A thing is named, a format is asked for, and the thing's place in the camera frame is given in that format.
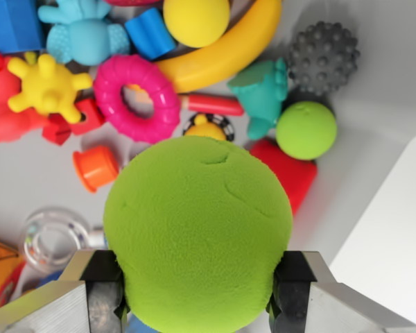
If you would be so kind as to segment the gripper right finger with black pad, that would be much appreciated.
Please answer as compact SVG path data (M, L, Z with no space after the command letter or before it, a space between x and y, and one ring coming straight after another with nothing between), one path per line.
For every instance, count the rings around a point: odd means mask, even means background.
M416 324L339 283L319 252L284 252L267 305L271 332L416 332Z

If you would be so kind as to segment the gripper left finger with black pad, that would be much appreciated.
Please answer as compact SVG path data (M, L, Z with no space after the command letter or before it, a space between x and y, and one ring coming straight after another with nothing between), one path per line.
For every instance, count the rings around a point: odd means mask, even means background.
M79 250L62 275L0 308L0 332L124 332L123 273L111 250Z

